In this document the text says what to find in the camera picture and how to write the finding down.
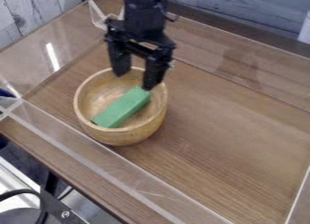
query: green sponge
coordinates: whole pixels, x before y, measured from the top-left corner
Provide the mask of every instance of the green sponge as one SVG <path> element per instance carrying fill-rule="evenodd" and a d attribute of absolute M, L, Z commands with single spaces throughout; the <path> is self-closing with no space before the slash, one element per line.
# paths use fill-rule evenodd
<path fill-rule="evenodd" d="M 117 128 L 123 122 L 144 107 L 149 101 L 149 92 L 139 86 L 113 101 L 92 118 L 92 123 L 105 128 Z"/>

